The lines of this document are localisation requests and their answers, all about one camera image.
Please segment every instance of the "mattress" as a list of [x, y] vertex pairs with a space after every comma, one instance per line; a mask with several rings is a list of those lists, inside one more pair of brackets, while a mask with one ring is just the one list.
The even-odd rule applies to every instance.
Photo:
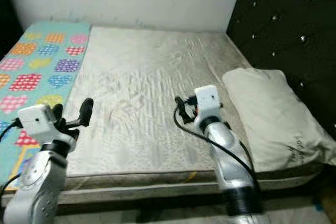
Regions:
[[[219, 193], [209, 146], [173, 122], [174, 97], [216, 85], [223, 118], [248, 147], [221, 81], [238, 67], [251, 66], [221, 33], [93, 26], [64, 117], [76, 118], [87, 97], [94, 109], [68, 156], [60, 204]], [[305, 184], [321, 169], [310, 164], [257, 177], [263, 190], [282, 189]]]

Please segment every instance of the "wrinkled sheet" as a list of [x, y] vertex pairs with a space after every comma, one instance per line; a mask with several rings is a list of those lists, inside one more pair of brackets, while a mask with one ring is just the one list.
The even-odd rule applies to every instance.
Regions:
[[94, 99], [91, 124], [69, 155], [68, 175], [213, 170], [206, 143], [173, 122], [174, 97], [218, 87], [223, 118], [246, 142], [221, 76], [250, 67], [226, 35], [93, 27], [65, 117]]

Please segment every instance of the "heart pattern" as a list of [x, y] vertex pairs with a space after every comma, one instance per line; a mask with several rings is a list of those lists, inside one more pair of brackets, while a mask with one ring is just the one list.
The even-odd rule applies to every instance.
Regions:
[[25, 64], [21, 59], [5, 59], [0, 63], [0, 69], [4, 71], [18, 70]]
[[88, 36], [85, 34], [77, 34], [71, 37], [71, 42], [75, 44], [83, 44], [87, 41]]
[[28, 101], [28, 96], [21, 95], [15, 97], [13, 95], [7, 95], [0, 101], [0, 109], [5, 114], [10, 114], [12, 111], [16, 110], [17, 108], [23, 106]]
[[85, 47], [68, 47], [67, 53], [71, 56], [76, 56], [84, 52]]
[[36, 46], [36, 43], [16, 43], [9, 53], [12, 55], [28, 56], [35, 51]]
[[80, 66], [79, 60], [63, 59], [57, 62], [55, 71], [56, 72], [76, 72], [79, 66]]
[[34, 90], [38, 85], [40, 79], [42, 78], [41, 74], [31, 73], [31, 74], [20, 74], [17, 76], [14, 83], [11, 85], [9, 90], [18, 91], [18, 90]]
[[53, 55], [55, 53], [58, 52], [58, 46], [57, 45], [45, 45], [45, 46], [41, 46], [37, 52], [39, 55]]
[[36, 104], [46, 104], [53, 108], [56, 104], [62, 103], [63, 98], [58, 94], [49, 94], [39, 98]]
[[48, 82], [56, 87], [62, 87], [63, 85], [68, 84], [72, 80], [72, 76], [51, 76]]
[[41, 33], [26, 33], [25, 37], [28, 40], [35, 40], [35, 39], [41, 39], [42, 34]]
[[18, 139], [15, 142], [16, 146], [29, 146], [29, 145], [38, 145], [38, 143], [31, 136], [27, 134], [25, 130], [20, 132]]
[[46, 42], [62, 43], [64, 40], [64, 37], [65, 37], [65, 34], [51, 33], [51, 34], [48, 34], [46, 38]]
[[51, 58], [35, 59], [29, 63], [29, 67], [32, 69], [46, 67], [51, 63]]
[[5, 73], [0, 73], [0, 88], [3, 88], [10, 81], [10, 76]]

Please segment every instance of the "floor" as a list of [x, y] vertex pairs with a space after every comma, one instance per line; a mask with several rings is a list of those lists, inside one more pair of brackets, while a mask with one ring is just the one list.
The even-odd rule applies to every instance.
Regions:
[[[311, 198], [290, 198], [264, 201], [272, 224], [330, 224], [326, 213]], [[127, 210], [56, 217], [55, 224], [218, 224], [228, 223], [224, 206], [204, 206], [166, 210]]]

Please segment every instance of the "pillow case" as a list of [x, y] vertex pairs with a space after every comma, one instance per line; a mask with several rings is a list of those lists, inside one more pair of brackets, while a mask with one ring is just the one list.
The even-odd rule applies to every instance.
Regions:
[[311, 162], [336, 165], [336, 141], [288, 86], [280, 70], [238, 68], [223, 75], [244, 125], [257, 172]]

